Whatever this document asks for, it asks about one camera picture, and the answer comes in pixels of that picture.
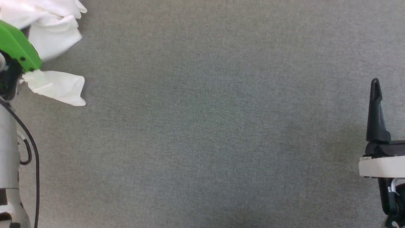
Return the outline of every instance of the cable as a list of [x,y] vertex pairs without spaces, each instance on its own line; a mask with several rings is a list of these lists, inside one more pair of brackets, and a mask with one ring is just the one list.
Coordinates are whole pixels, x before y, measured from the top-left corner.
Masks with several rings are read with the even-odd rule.
[[2,105],[14,119],[20,124],[21,128],[25,131],[26,135],[30,139],[32,148],[34,150],[35,154],[35,177],[36,177],[36,207],[35,207],[35,222],[34,222],[34,228],[38,228],[38,215],[39,215],[39,155],[38,155],[38,149],[36,147],[34,138],[32,137],[30,131],[28,128],[25,126],[25,124],[18,118],[18,116],[15,114],[15,112],[10,108],[9,103],[3,101],[3,99],[0,99],[0,105]]
[[28,159],[26,161],[20,161],[21,165],[28,165],[31,160],[32,160],[32,152],[31,152],[31,147],[30,144],[28,143],[27,139],[24,139],[23,142],[25,143],[26,147],[27,147],[27,153],[28,153]]

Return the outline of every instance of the green object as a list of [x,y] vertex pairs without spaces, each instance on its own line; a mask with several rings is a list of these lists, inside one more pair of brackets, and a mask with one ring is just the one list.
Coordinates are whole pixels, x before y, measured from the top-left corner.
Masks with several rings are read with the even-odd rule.
[[18,61],[24,73],[38,70],[42,61],[18,28],[0,20],[0,51]]

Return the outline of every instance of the gray fabric surface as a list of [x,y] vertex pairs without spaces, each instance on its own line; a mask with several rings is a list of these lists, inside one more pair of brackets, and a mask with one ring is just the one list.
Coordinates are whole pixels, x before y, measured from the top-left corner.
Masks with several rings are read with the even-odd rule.
[[380,227],[357,163],[374,77],[405,138],[402,1],[83,4],[83,40],[44,69],[84,75],[87,105],[14,102],[40,227]]

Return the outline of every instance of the white tissue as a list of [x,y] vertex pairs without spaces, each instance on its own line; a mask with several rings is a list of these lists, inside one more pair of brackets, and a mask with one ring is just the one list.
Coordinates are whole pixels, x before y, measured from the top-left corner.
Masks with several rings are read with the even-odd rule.
[[[76,19],[86,12],[79,0],[0,0],[1,20],[19,29],[31,25],[28,40],[42,61],[61,55],[82,38]],[[35,71],[23,79],[33,92],[71,105],[85,105],[80,97],[82,76]]]
[[74,106],[83,106],[86,102],[80,97],[84,78],[57,71],[40,71],[23,74],[28,87],[35,93],[54,98]]

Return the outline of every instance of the white cloth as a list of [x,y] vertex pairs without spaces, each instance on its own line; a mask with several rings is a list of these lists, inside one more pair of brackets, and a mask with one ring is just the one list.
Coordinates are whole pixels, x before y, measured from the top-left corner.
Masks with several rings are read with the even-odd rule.
[[[86,12],[78,0],[0,0],[1,20],[19,29],[31,25],[28,40],[42,61],[61,55],[82,38],[76,19]],[[77,77],[56,71],[23,76],[36,93],[71,105],[85,105],[80,97],[84,78]]]
[[23,74],[23,79],[33,92],[40,95],[74,106],[86,104],[80,97],[84,86],[82,76],[57,71],[36,70]]

